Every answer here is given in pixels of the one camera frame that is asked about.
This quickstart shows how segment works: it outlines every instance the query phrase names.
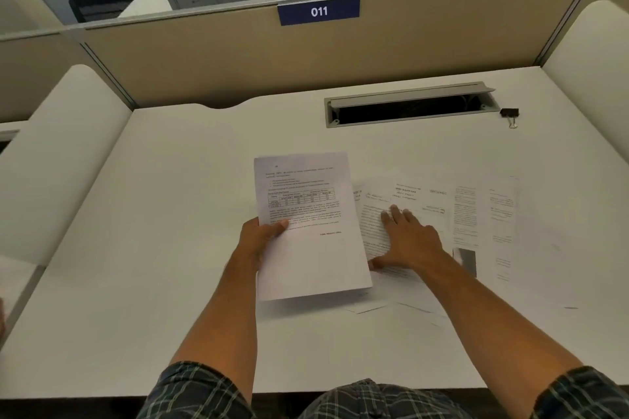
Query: forearm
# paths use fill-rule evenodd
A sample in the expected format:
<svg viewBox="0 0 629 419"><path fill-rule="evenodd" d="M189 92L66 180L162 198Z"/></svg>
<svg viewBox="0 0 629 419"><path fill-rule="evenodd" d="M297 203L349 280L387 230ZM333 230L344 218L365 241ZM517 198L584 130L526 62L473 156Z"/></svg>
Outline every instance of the forearm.
<svg viewBox="0 0 629 419"><path fill-rule="evenodd" d="M416 270L448 313L479 374L513 419L528 418L538 395L553 380L582 366L447 254Z"/></svg>
<svg viewBox="0 0 629 419"><path fill-rule="evenodd" d="M195 361L229 377L251 403L257 359L256 270L236 253L171 364Z"/></svg>

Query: person's left arm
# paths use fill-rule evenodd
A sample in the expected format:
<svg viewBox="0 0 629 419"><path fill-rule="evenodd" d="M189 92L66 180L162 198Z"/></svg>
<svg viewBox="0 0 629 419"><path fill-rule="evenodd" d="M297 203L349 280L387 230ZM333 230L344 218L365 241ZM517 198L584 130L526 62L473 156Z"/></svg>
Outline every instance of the person's left arm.
<svg viewBox="0 0 629 419"><path fill-rule="evenodd" d="M200 418L213 413L227 416L230 408L250 413L247 404L251 403L257 359L256 273L269 241L287 227L287 220L259 225L257 218L242 226L238 246L214 295L149 394L138 418L175 418L177 412L197 413Z"/></svg>

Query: person's left hand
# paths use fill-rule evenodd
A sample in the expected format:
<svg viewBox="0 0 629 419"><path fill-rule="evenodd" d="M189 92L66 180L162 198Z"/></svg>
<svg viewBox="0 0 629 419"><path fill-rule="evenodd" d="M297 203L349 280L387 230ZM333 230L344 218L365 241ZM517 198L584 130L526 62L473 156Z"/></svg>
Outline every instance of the person's left hand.
<svg viewBox="0 0 629 419"><path fill-rule="evenodd" d="M288 228L288 223L288 220L281 220L273 225L260 225L257 217L246 221L242 225L240 240L232 254L232 260L251 264L258 271L267 244L283 233Z"/></svg>

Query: white side divider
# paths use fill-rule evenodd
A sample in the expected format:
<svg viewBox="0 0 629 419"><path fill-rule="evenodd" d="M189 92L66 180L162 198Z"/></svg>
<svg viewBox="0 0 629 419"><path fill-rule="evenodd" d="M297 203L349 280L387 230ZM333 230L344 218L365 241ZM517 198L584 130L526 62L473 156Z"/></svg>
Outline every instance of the white side divider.
<svg viewBox="0 0 629 419"><path fill-rule="evenodd" d="M629 14L591 3L542 68L629 162Z"/></svg>
<svg viewBox="0 0 629 419"><path fill-rule="evenodd" d="M135 15L148 15L172 11L168 0L134 0L118 16L118 18L133 17Z"/></svg>
<svg viewBox="0 0 629 419"><path fill-rule="evenodd" d="M75 65L0 154L0 254L50 261L131 111Z"/></svg>

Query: person's right arm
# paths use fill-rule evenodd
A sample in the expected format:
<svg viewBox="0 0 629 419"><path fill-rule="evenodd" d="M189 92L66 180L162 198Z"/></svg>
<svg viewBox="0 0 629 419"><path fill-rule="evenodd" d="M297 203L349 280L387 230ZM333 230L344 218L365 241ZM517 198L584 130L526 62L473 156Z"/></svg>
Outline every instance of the person's right arm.
<svg viewBox="0 0 629 419"><path fill-rule="evenodd" d="M444 252L436 230L408 210L382 213L391 249L374 269L413 269L448 313L472 363L512 419L531 415L553 381L582 366L570 351L526 320Z"/></svg>

